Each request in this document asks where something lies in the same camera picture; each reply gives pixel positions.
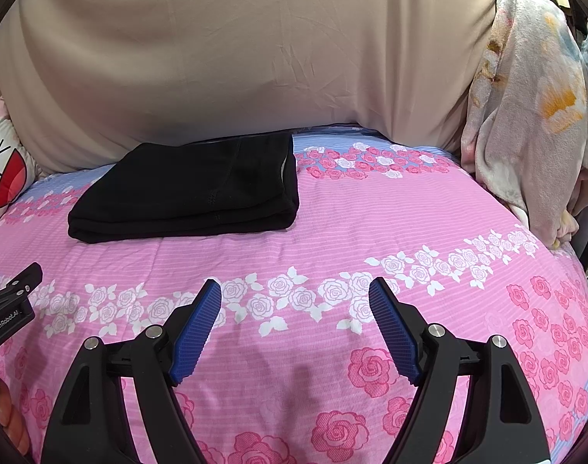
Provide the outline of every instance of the bed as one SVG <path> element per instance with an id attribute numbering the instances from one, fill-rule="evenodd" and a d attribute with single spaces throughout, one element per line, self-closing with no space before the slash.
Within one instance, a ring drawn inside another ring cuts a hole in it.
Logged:
<path id="1" fill-rule="evenodd" d="M 10 207 L 0 287 L 33 261 L 44 277 L 36 319 L 0 348 L 0 378 L 36 461 L 83 340 L 133 338 L 213 278 L 223 306 L 176 390 L 207 461 L 381 462 L 414 395 L 369 309 L 383 276 L 428 322 L 507 338 L 561 462 L 588 418 L 588 288 L 570 246 L 548 251 L 440 150 L 344 126 L 294 142 L 301 204 L 287 231 L 80 243 L 67 214 L 108 166 L 38 181 Z M 154 462 L 131 382 L 124 391 L 139 456 Z M 434 462 L 451 458 L 466 392 L 460 382 Z"/>

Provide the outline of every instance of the metal screw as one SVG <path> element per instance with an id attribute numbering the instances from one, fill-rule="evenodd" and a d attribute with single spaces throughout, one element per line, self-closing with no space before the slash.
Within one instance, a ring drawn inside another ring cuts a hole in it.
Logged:
<path id="1" fill-rule="evenodd" d="M 440 325 L 440 324 L 431 324 L 429 325 L 429 328 L 427 328 L 427 331 L 429 331 L 429 334 L 431 334 L 431 336 L 435 336 L 440 338 L 441 336 L 444 336 L 446 330 Z"/>
<path id="2" fill-rule="evenodd" d="M 92 349 L 96 349 L 98 347 L 98 338 L 96 338 L 95 336 L 86 338 L 84 342 L 84 347 L 89 351 L 91 351 Z"/>
<path id="3" fill-rule="evenodd" d="M 495 334 L 492 338 L 491 338 L 491 342 L 496 346 L 499 347 L 500 349 L 502 349 L 503 347 L 507 346 L 507 340 L 505 339 L 505 337 L 500 336 L 499 334 Z"/>
<path id="4" fill-rule="evenodd" d="M 145 336 L 148 338 L 158 338 L 163 334 L 163 328 L 159 325 L 154 325 L 145 331 Z"/>

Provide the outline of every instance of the cushion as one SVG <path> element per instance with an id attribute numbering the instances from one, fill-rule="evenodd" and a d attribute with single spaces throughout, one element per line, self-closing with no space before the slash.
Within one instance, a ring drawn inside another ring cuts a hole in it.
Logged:
<path id="1" fill-rule="evenodd" d="M 18 0 L 0 91 L 48 172 L 359 123 L 456 150 L 495 0 Z"/>
<path id="2" fill-rule="evenodd" d="M 39 174 L 36 162 L 21 145 L 0 99 L 0 218 Z"/>

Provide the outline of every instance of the blue gripper pad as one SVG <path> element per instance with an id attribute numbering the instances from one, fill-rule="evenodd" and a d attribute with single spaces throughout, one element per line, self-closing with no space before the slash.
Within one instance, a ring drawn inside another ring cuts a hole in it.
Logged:
<path id="1" fill-rule="evenodd" d="M 418 385 L 422 375 L 419 368 L 417 344 L 408 332 L 405 322 L 391 302 L 395 298 L 389 294 L 378 279 L 369 285 L 369 306 L 386 346 L 391 353 L 395 367 L 400 375 L 407 377 L 411 384 Z"/>
<path id="2" fill-rule="evenodd" d="M 212 279 L 208 279 L 195 300 L 193 302 L 197 305 L 195 312 L 186 322 L 174 346 L 169 376 L 176 384 L 180 384 L 195 369 L 208 334 L 221 309 L 221 287 Z"/>

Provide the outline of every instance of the finger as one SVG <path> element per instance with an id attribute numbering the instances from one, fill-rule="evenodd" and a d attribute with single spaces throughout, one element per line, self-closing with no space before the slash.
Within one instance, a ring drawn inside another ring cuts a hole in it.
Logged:
<path id="1" fill-rule="evenodd" d="M 12 413 L 10 414 L 10 422 L 4 431 L 15 447 L 19 446 L 21 436 L 23 435 L 23 428 L 23 417 L 21 417 L 19 411 L 13 406 Z"/>
<path id="2" fill-rule="evenodd" d="M 21 453 L 21 455 L 27 454 L 28 450 L 30 450 L 30 435 L 27 434 L 26 427 L 24 427 L 21 440 L 19 440 L 19 444 L 17 445 L 17 450 Z"/>
<path id="3" fill-rule="evenodd" d="M 4 381 L 0 379 L 0 424 L 2 426 L 8 426 L 11 413 L 12 402 L 10 401 L 10 391 Z"/>

